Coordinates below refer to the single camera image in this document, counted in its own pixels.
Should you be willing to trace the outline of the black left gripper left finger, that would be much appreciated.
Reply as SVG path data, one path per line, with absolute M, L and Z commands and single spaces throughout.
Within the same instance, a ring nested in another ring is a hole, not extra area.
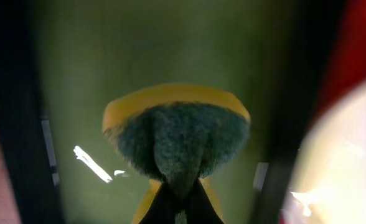
M 162 183 L 154 200 L 139 224 L 175 224 L 174 197 L 166 183 Z

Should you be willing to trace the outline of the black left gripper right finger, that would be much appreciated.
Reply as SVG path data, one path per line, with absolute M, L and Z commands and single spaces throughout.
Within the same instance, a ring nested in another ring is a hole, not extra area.
M 185 214 L 188 224 L 223 224 L 199 179 L 193 183 L 187 196 Z

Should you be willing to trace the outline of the green and yellow sponge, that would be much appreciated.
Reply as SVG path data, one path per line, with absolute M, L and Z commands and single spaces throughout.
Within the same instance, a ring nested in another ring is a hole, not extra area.
M 175 223 L 187 223 L 186 200 L 197 179 L 223 221 L 209 177 L 244 147 L 250 132 L 250 114 L 235 95 L 186 83 L 151 86 L 109 102 L 102 132 L 149 179 L 134 223 L 145 216 L 162 183 L 174 197 Z

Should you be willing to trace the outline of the white plate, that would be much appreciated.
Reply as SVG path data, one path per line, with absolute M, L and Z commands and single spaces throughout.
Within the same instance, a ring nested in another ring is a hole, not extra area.
M 304 139 L 279 221 L 366 224 L 366 80 Z

